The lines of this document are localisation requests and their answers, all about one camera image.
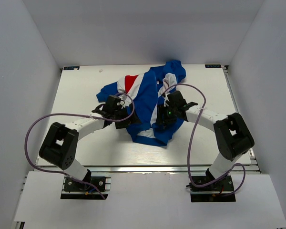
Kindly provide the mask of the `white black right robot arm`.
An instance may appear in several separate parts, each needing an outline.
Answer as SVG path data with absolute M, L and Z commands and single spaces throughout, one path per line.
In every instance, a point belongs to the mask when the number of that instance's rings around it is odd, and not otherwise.
M 205 173 L 205 181 L 194 182 L 189 177 L 189 187 L 217 190 L 223 179 L 238 165 L 237 160 L 254 145 L 254 139 L 239 113 L 224 115 L 199 107 L 198 103 L 186 102 L 180 91 L 162 94 L 164 104 L 158 106 L 157 124 L 167 127 L 183 120 L 212 131 L 219 153 Z

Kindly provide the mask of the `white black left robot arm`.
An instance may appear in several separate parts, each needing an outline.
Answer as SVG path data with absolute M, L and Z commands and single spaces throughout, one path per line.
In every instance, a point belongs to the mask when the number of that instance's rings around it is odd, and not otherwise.
M 84 137 L 115 123 L 126 128 L 139 123 L 133 99 L 126 93 L 109 95 L 106 102 L 98 105 L 89 115 L 76 115 L 80 119 L 61 124 L 51 124 L 39 150 L 39 156 L 59 167 L 62 174 L 74 179 L 80 190 L 91 186 L 91 171 L 75 159 L 77 144 Z

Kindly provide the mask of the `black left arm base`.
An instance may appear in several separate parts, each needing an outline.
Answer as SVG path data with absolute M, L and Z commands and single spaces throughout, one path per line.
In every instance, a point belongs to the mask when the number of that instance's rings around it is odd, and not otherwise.
M 61 199 L 67 200 L 105 200 L 111 188 L 109 174 L 92 174 L 91 183 L 102 193 L 103 197 L 94 186 L 75 182 L 70 177 L 65 177 L 61 190 Z

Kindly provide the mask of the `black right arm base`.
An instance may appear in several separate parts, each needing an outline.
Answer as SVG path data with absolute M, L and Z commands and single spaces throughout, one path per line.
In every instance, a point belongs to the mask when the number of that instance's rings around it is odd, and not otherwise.
M 234 185 L 231 176 L 206 187 L 194 187 L 191 183 L 185 186 L 190 191 L 192 203 L 236 202 Z

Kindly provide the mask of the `blue white red jacket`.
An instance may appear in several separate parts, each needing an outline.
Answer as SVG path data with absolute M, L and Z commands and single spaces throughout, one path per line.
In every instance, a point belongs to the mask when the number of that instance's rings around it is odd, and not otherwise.
M 139 75 L 126 75 L 118 81 L 103 86 L 96 95 L 98 102 L 105 102 L 109 95 L 126 93 L 134 101 L 135 113 L 139 124 L 131 124 L 126 130 L 135 143 L 150 146 L 166 146 L 174 133 L 183 124 L 182 119 L 167 127 L 156 123 L 158 105 L 167 101 L 162 93 L 169 87 L 186 78 L 186 70 L 179 60 L 166 62 L 165 65 L 151 67 Z

